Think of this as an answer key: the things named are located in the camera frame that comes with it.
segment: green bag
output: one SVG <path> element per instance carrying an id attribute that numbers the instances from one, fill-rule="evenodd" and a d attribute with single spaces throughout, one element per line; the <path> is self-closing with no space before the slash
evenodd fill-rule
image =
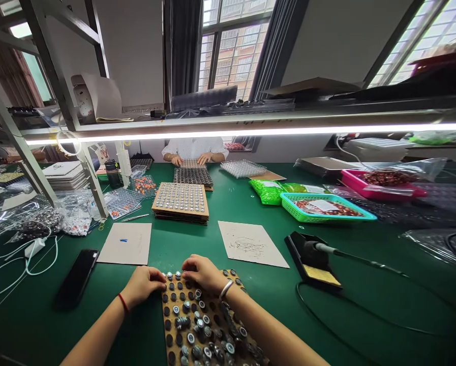
<path id="1" fill-rule="evenodd" d="M 285 192 L 281 184 L 275 180 L 257 180 L 250 181 L 251 186 L 260 196 L 262 204 L 269 204 L 274 206 L 282 205 L 282 198 L 280 194 Z"/>
<path id="2" fill-rule="evenodd" d="M 317 193 L 317 194 L 324 194 L 329 193 L 322 187 L 318 186 L 309 186 L 309 185 L 302 185 L 299 183 L 284 183 L 282 187 L 286 192 L 289 193 Z"/>

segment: green workbench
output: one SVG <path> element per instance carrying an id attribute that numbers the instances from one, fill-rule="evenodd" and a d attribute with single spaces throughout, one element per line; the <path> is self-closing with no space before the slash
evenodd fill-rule
<path id="1" fill-rule="evenodd" d="M 292 167 L 267 164 L 288 182 L 320 183 L 320 178 Z M 174 167 L 154 163 L 148 172 L 157 183 L 172 181 Z M 350 226 L 310 225 L 297 222 L 282 207 L 263 206 L 248 184 L 217 165 L 209 171 L 215 183 L 207 192 L 207 227 L 155 220 L 153 215 L 135 223 L 153 223 L 149 265 L 162 272 L 180 270 L 192 253 L 209 257 L 218 268 L 234 268 L 248 293 L 332 365 L 367 362 L 336 340 L 307 312 L 295 286 L 299 273 L 284 243 L 297 230 L 320 236 L 347 252 L 388 264 L 427 284 L 456 305 L 456 267 L 400 239 L 397 227 L 380 222 Z M 131 216 L 151 210 L 152 199 Z M 290 269 L 228 259 L 217 221 L 263 225 L 290 265 Z M 45 274 L 25 277 L 12 291 L 0 296 L 0 354 L 22 364 L 59 364 L 76 342 L 125 286 L 134 266 L 97 263 L 79 306 L 68 313 L 51 309 L 53 298 L 82 249 L 101 249 L 113 221 L 86 238 L 63 236 L 58 242 L 56 264 Z M 46 268 L 54 249 L 35 257 L 33 271 Z M 330 264 L 348 297 L 401 324 L 456 335 L 456 314 L 425 290 L 391 273 L 340 257 Z M 23 271 L 16 261 L 0 273 L 0 288 L 11 284 Z M 456 338 L 432 337 L 399 329 L 355 309 L 332 295 L 304 286 L 302 295 L 321 319 L 340 337 L 381 365 L 456 364 Z M 129 316 L 111 349 L 107 364 L 167 364 L 160 294 L 153 294 Z"/>

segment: smartphone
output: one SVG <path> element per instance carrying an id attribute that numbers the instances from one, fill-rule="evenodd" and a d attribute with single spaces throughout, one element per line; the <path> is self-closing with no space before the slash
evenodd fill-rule
<path id="1" fill-rule="evenodd" d="M 84 249 L 79 253 L 56 294 L 54 301 L 56 309 L 70 310 L 79 304 L 98 256 L 97 249 Z"/>

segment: led light bar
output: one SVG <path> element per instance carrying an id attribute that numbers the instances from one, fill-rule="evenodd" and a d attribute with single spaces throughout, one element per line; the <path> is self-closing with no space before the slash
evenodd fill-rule
<path id="1" fill-rule="evenodd" d="M 223 137 L 223 136 L 281 136 L 281 135 L 310 135 L 310 134 L 335 134 L 335 133 L 362 133 L 362 132 L 402 132 L 402 131 L 454 131 L 456 123 L 446 124 L 408 124 L 408 125 L 382 125 L 382 126 L 333 126 L 333 127 L 307 127 L 285 129 L 257 129 L 257 130 L 232 130 L 232 131 L 204 131 L 204 132 L 179 132 L 158 134 L 135 134 L 97 137 L 79 137 L 77 139 L 60 139 L 60 143 L 100 142 L 121 140 L 156 140 L 185 137 Z M 56 144 L 56 140 L 26 139 L 28 145 Z"/>

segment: silver bracelet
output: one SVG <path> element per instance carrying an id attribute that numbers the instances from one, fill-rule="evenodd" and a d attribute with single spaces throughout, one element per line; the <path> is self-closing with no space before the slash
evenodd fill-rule
<path id="1" fill-rule="evenodd" d="M 228 281 L 229 282 L 226 284 L 226 286 L 224 287 L 223 291 L 221 291 L 221 294 L 219 295 L 219 301 L 223 301 L 223 297 L 226 296 L 226 292 L 228 292 L 229 288 L 233 284 L 233 280 L 232 279 L 228 279 Z"/>

